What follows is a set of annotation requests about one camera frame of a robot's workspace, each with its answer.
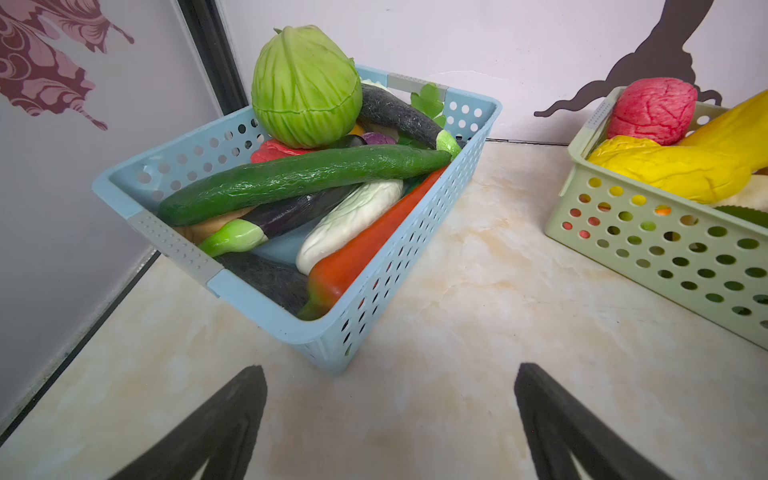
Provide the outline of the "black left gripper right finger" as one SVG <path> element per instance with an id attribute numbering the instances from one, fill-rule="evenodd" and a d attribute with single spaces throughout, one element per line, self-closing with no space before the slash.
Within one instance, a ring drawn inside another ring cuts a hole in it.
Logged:
<path id="1" fill-rule="evenodd" d="M 520 417 L 540 479 L 668 479 L 535 363 L 514 383 Z"/>

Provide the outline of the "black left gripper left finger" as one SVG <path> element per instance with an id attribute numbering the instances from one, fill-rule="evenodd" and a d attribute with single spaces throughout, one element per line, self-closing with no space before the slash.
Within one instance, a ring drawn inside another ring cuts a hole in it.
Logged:
<path id="1" fill-rule="evenodd" d="M 242 479 L 268 394 L 264 370 L 244 368 L 114 479 Z"/>

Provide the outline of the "light green plastic basket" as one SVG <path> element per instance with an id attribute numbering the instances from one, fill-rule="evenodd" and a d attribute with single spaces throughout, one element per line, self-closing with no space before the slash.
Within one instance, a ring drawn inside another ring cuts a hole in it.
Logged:
<path id="1" fill-rule="evenodd" d="M 766 347 L 766 228 L 588 162 L 623 91 L 614 88 L 568 145 L 573 168 L 545 234 Z"/>

